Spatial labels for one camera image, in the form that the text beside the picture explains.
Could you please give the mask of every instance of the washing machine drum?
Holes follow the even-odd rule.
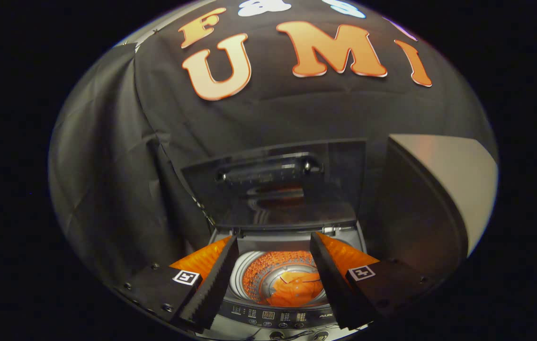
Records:
[[[250,251],[232,271],[230,291],[251,304],[302,308],[327,304],[319,272],[308,251]]]

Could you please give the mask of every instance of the open lid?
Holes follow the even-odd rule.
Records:
[[[182,168],[217,227],[304,229],[354,224],[366,168],[364,139],[275,145]]]

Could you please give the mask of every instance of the black background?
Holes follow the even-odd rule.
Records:
[[[104,52],[177,6],[163,1],[0,3],[0,339],[173,340],[83,267],[47,188],[63,101]],[[466,76],[500,147],[492,219],[426,302],[358,339],[537,339],[537,3],[373,1]]]

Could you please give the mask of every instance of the top-load washing machine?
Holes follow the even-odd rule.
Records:
[[[310,234],[367,252],[357,219],[365,159],[365,140],[334,140],[256,149],[182,170],[214,229],[209,243],[238,238],[240,255],[213,331],[336,323]]]

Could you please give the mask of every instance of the black cloth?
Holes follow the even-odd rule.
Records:
[[[479,99],[463,76],[435,49],[414,42],[366,7],[367,17],[338,13],[325,2],[299,0],[286,11],[238,16],[239,2],[217,0],[175,19],[135,44],[109,50],[73,89],[54,128],[49,181],[63,232],[104,282],[121,283],[151,262],[171,263],[210,237],[180,168],[204,158],[256,147],[336,138],[366,138],[367,168],[359,219],[371,223],[388,134],[473,138],[498,162],[496,143]],[[178,28],[225,7],[214,32],[190,47]],[[276,26],[308,21],[334,37],[338,25],[370,32],[384,78],[344,73],[329,65],[323,76],[292,74],[296,54]],[[208,48],[215,80],[232,73],[216,45],[247,33],[251,80],[232,97],[201,99],[182,62]],[[419,52],[430,88],[411,79],[400,39]],[[322,56],[318,58],[325,63]]]

